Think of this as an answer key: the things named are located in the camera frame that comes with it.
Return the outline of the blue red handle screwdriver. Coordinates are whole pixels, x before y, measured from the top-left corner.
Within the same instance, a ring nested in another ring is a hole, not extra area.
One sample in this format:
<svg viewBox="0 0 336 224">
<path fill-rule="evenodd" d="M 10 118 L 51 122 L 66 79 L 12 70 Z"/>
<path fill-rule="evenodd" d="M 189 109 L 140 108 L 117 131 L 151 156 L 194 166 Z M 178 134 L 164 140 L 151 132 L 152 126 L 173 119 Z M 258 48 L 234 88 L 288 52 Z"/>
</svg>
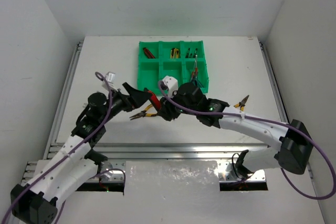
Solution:
<svg viewBox="0 0 336 224">
<path fill-rule="evenodd" d="M 197 67 L 193 69 L 192 73 L 191 73 L 191 79 L 190 82 L 193 83 L 194 85 L 197 86 L 197 74 L 198 74 L 198 70 Z"/>
</svg>

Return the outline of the red black utility knife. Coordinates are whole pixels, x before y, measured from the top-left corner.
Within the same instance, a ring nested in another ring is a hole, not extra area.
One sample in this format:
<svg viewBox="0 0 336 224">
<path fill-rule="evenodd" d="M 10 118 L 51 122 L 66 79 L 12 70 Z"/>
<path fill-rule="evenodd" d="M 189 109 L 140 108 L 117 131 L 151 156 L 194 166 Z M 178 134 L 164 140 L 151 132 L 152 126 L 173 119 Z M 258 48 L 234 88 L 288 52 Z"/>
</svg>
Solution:
<svg viewBox="0 0 336 224">
<path fill-rule="evenodd" d="M 156 111 L 159 112 L 160 109 L 161 109 L 161 103 L 160 103 L 159 99 L 157 98 L 157 96 L 155 95 L 155 93 L 153 93 L 151 90 L 149 90 L 147 88 L 144 88 L 143 91 L 150 94 L 149 101 L 151 102 L 153 107 L 156 109 Z"/>
</svg>

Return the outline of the small yellow black cutter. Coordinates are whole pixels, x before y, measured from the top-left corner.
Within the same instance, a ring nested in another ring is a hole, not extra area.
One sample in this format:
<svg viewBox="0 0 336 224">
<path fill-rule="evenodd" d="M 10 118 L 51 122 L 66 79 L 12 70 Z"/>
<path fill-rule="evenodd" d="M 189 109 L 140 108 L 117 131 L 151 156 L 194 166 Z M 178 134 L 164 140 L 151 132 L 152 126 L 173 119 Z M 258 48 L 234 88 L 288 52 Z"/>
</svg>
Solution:
<svg viewBox="0 0 336 224">
<path fill-rule="evenodd" d="M 176 59 L 180 58 L 180 50 L 178 48 L 175 48 L 174 54 Z"/>
</svg>

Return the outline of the yellow black utility knife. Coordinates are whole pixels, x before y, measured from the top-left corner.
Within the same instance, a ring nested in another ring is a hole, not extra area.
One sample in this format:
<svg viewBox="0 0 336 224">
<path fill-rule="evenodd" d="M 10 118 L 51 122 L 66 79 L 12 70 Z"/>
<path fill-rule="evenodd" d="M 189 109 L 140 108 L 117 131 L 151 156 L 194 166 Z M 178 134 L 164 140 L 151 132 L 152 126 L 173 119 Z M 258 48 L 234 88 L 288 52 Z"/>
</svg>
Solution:
<svg viewBox="0 0 336 224">
<path fill-rule="evenodd" d="M 175 55 L 175 48 L 172 48 L 170 52 L 170 58 L 171 59 L 175 58 L 174 55 Z"/>
</svg>

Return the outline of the red black box cutter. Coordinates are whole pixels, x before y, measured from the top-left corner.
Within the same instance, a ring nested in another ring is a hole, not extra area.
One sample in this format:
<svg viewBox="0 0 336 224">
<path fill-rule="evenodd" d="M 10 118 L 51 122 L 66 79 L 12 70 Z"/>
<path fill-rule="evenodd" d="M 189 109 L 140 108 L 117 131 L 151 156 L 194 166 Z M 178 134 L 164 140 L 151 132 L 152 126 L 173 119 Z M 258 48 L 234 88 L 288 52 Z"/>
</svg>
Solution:
<svg viewBox="0 0 336 224">
<path fill-rule="evenodd" d="M 148 59 L 155 59 L 155 56 L 153 55 L 153 53 L 150 52 L 149 49 L 143 48 L 143 52 Z"/>
</svg>

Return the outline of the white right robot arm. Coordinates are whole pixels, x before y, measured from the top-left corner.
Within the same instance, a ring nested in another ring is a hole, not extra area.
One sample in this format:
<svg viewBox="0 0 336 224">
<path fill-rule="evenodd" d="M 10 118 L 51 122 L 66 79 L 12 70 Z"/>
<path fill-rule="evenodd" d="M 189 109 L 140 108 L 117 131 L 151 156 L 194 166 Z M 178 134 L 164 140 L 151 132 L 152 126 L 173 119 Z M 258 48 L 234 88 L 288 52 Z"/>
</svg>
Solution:
<svg viewBox="0 0 336 224">
<path fill-rule="evenodd" d="M 235 131 L 267 145 L 258 151 L 239 153 L 227 170 L 232 179 L 247 179 L 250 174 L 267 168 L 304 174 L 313 146 L 306 140 L 309 133 L 301 121 L 283 124 L 246 114 L 227 102 L 207 98 L 191 82 L 175 88 L 170 81 L 163 80 L 158 86 L 167 92 L 160 101 L 159 115 L 163 119 L 171 121 L 180 114 L 194 115 L 206 126 Z"/>
</svg>

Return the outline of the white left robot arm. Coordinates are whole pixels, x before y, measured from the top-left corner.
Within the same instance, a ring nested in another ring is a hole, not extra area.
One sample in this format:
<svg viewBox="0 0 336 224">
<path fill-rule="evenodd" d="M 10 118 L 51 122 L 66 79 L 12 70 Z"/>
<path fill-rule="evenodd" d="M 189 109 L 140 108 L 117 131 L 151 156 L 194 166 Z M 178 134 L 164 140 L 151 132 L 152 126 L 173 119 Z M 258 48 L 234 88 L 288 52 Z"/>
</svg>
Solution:
<svg viewBox="0 0 336 224">
<path fill-rule="evenodd" d="M 123 84 L 127 94 L 96 92 L 78 116 L 76 126 L 56 155 L 39 174 L 10 192 L 10 213 L 25 223 L 53 223 L 61 205 L 107 158 L 93 147 L 106 132 L 105 124 L 121 111 L 131 112 L 150 99 L 149 92 Z"/>
</svg>

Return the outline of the green six-compartment bin tray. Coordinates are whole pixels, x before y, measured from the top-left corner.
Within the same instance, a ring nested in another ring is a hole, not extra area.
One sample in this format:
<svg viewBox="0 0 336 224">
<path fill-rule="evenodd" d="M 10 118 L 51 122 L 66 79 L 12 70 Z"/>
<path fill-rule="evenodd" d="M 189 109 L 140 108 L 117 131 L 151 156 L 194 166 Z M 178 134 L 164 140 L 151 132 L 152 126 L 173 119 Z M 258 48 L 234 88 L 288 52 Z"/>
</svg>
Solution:
<svg viewBox="0 0 336 224">
<path fill-rule="evenodd" d="M 155 59 L 148 59 L 143 52 L 147 48 L 155 56 Z M 172 48 L 180 50 L 180 58 L 170 58 Z M 151 41 L 139 42 L 138 53 L 138 77 L 137 86 L 142 90 L 147 88 L 160 95 L 158 81 L 165 76 L 173 76 L 178 80 L 179 85 L 190 82 L 191 73 L 194 69 L 194 58 L 185 58 L 187 49 L 190 48 L 190 54 L 197 48 L 197 70 L 198 78 L 203 84 L 201 91 L 206 94 L 209 87 L 209 76 L 205 57 L 203 41 Z"/>
</svg>

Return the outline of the aluminium front rail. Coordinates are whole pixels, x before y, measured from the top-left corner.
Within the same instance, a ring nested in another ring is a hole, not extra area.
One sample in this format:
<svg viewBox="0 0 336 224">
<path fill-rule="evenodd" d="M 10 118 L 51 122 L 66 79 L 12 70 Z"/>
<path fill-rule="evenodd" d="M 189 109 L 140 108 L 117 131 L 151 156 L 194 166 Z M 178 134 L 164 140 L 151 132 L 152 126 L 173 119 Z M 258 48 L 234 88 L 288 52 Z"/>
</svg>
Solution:
<svg viewBox="0 0 336 224">
<path fill-rule="evenodd" d="M 265 144 L 98 144 L 94 150 L 108 158 L 113 167 L 125 169 L 127 161 L 216 161 L 220 183 L 233 181 L 232 159 L 242 151 L 268 149 Z"/>
</svg>

